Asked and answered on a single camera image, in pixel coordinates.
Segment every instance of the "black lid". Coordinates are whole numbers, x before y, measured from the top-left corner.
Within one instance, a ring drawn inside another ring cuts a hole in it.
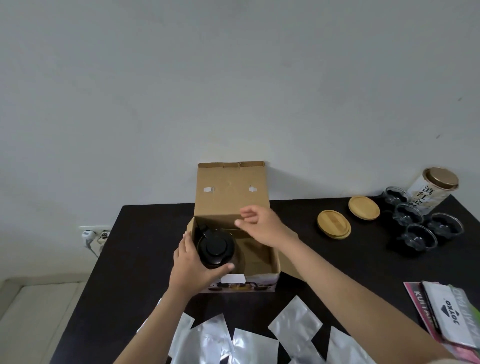
[[[207,268],[213,269],[228,263],[235,253],[235,240],[226,231],[211,231],[201,226],[203,236],[198,242],[197,250],[200,260]]]

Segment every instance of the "dark tabletop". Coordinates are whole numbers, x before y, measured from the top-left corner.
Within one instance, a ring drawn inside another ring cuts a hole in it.
[[[388,250],[387,229],[379,220],[354,217],[348,198],[271,201],[271,207],[312,249],[417,322],[405,281],[452,284],[480,306],[480,223],[452,196],[435,211],[460,219],[465,234],[416,258]],[[348,238],[333,240],[318,230],[317,215],[326,209],[347,217],[352,225]],[[52,364],[106,364],[117,358],[167,290],[173,251],[192,216],[193,204],[122,208]],[[306,283],[284,273],[274,293],[199,294],[185,312],[195,318],[194,326],[223,313],[231,336],[240,328],[275,338],[267,326],[295,295],[324,323],[312,341],[326,357],[330,327],[342,327]],[[289,361],[280,345],[278,363]]]

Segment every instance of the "brown cardboard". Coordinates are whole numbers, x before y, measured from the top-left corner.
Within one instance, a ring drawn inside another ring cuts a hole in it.
[[[198,165],[195,211],[187,231],[192,232],[195,241],[198,224],[228,230],[245,256],[244,274],[226,275],[204,292],[274,291],[280,270],[301,279],[283,254],[260,244],[235,227],[234,221],[240,218],[240,208],[247,205],[270,207],[264,162]]]

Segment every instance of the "tiled floor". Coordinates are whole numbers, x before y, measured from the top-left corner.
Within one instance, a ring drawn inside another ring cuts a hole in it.
[[[84,287],[23,287],[0,320],[0,363],[48,364]]]

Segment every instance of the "white canister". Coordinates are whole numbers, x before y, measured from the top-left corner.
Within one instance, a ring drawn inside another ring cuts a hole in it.
[[[458,177],[446,168],[427,168],[407,190],[410,205],[423,215],[429,214],[453,191],[458,189]]]

